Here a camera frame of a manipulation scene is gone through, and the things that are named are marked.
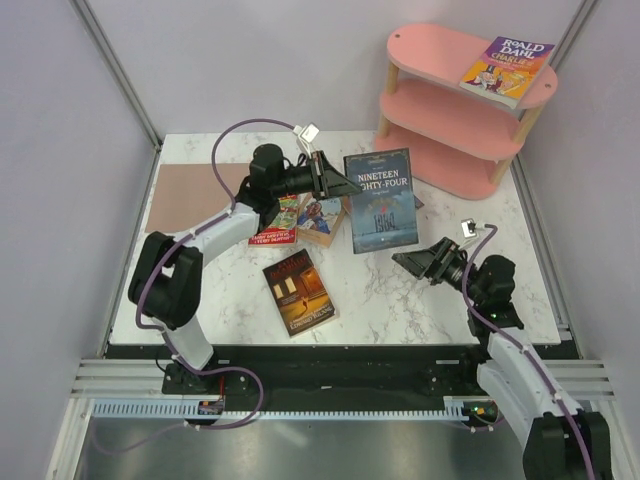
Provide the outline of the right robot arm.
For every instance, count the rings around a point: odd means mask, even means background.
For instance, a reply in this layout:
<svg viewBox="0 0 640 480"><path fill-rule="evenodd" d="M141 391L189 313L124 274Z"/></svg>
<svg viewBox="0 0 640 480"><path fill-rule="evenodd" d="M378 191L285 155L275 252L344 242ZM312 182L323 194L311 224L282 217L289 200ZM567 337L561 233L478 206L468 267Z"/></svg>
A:
<svg viewBox="0 0 640 480"><path fill-rule="evenodd" d="M516 312L515 263L489 255L475 265L475 258L449 238L392 256L413 277L462 294L469 329L486 354L458 368L459 384L469 393L485 391L497 404L522 447L525 477L612 478L607 421L585 411L552 376Z"/></svg>

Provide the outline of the blue Nineteen Eighty-Four book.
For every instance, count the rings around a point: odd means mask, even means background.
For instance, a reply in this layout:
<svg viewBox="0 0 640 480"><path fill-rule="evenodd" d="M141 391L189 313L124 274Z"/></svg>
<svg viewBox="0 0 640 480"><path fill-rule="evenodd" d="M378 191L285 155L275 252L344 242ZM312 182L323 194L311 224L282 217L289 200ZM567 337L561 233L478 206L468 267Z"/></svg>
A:
<svg viewBox="0 0 640 480"><path fill-rule="evenodd" d="M349 198L355 254L419 241L407 148L346 156L344 171L362 189Z"/></svg>

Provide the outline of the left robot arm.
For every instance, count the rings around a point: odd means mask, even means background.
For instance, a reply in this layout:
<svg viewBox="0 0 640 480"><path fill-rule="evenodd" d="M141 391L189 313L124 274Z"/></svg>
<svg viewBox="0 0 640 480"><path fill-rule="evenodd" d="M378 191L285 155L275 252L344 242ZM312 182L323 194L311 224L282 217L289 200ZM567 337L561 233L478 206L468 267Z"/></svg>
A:
<svg viewBox="0 0 640 480"><path fill-rule="evenodd" d="M287 195L310 193L323 200L361 192L322 151L310 153L304 164L286 166L279 146L257 147L248 175L225 209L176 236L159 231L147 236L128 288L137 327L163 334L186 368L185 382L198 393L211 392L220 371L209 363L213 346L196 316L205 267L265 230L280 211L279 200Z"/></svg>

